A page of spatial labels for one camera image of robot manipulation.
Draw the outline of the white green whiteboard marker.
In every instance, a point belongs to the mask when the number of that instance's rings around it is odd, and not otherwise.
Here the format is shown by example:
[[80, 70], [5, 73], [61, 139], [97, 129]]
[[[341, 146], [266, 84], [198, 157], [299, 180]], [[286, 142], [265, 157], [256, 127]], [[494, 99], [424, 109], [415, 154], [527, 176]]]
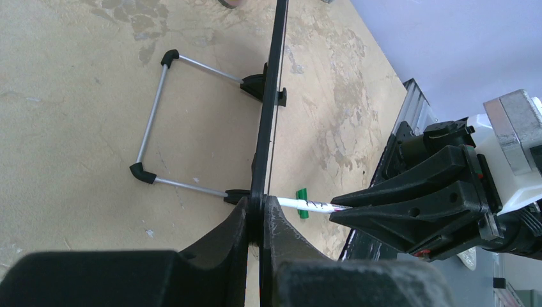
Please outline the white green whiteboard marker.
[[277, 198], [280, 206], [294, 208], [297, 210], [305, 210], [310, 212], [318, 212], [324, 214], [331, 214], [333, 212], [339, 212], [342, 210], [348, 210], [350, 207], [345, 207], [341, 205], [324, 203], [311, 200], [300, 200], [300, 199], [291, 199], [291, 198]]

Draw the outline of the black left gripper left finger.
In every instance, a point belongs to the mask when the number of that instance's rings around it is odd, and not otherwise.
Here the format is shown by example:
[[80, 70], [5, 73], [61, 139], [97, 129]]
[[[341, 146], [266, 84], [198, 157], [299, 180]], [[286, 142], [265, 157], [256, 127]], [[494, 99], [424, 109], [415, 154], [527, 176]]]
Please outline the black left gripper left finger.
[[246, 214], [241, 199], [181, 250], [49, 251], [21, 258], [1, 282], [2, 306], [243, 306]]

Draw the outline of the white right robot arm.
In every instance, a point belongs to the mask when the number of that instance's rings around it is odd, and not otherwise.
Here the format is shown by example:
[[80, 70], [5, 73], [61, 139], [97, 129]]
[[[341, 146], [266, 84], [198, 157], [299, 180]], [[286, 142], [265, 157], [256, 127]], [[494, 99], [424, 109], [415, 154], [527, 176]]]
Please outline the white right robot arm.
[[427, 261], [470, 248], [541, 258], [541, 112], [515, 91], [485, 113], [407, 122], [385, 147], [373, 186], [335, 197], [330, 220]]

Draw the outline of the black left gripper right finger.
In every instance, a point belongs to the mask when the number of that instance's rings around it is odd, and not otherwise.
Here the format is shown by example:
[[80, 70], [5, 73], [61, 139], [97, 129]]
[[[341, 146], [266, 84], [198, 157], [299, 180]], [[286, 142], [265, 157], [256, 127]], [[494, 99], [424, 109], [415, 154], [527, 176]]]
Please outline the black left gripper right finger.
[[291, 225], [275, 196], [266, 199], [261, 222], [261, 306], [454, 306], [430, 264], [325, 256]]

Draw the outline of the white whiteboard black frame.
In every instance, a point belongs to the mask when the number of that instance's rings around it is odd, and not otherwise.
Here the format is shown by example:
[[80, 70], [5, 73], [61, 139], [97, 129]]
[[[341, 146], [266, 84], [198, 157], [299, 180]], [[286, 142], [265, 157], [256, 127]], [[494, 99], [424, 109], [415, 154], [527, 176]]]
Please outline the white whiteboard black frame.
[[268, 171], [272, 132], [274, 130], [274, 113], [278, 103], [279, 79], [283, 57], [283, 43], [288, 18], [288, 1], [278, 1], [272, 39], [268, 55], [268, 69], [263, 91], [263, 105], [259, 121], [258, 139], [254, 155], [249, 206], [247, 209], [247, 236], [250, 242], [259, 246], [263, 240], [263, 209], [265, 187]]

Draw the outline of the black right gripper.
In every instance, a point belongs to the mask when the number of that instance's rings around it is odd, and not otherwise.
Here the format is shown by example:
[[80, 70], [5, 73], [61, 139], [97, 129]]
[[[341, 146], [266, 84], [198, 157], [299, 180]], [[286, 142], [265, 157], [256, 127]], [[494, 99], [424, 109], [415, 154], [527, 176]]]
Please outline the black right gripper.
[[356, 204], [369, 198], [368, 188], [336, 196], [333, 204], [354, 209], [330, 220], [428, 261], [476, 246], [541, 259], [541, 214], [519, 209], [500, 215], [487, 161], [473, 146], [447, 145], [386, 182], [401, 188], [398, 202]]

